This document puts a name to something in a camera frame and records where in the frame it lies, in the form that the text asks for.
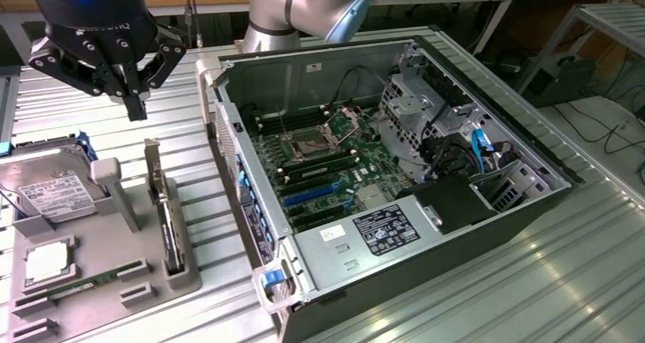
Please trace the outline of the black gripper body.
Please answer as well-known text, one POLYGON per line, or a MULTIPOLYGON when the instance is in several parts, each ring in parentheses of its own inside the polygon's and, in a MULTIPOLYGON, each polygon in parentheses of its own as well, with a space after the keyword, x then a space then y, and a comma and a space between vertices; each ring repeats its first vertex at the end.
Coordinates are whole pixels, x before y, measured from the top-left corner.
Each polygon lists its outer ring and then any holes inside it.
POLYGON ((56 53, 135 71, 159 34, 144 0, 35 0, 56 53))

